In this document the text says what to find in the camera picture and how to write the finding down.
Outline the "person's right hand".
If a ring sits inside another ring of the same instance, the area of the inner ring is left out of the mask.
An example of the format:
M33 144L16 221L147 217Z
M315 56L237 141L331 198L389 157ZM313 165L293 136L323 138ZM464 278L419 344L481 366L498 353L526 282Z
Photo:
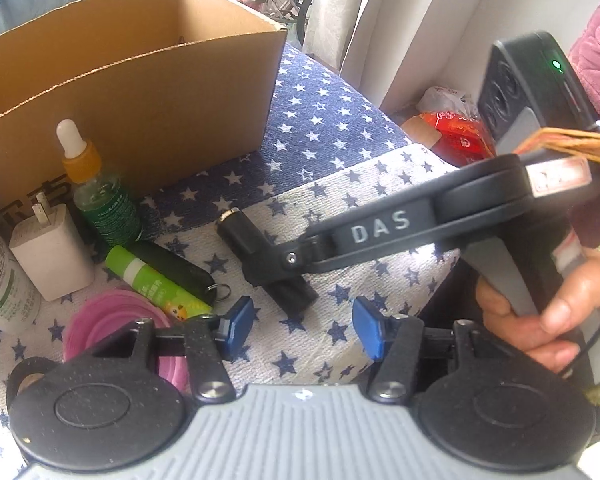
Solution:
M579 352L578 346L562 335L600 310L600 249L588 249L585 253L588 261L565 279L538 316L520 318L504 296L479 278L476 300L484 326L549 370L560 372Z

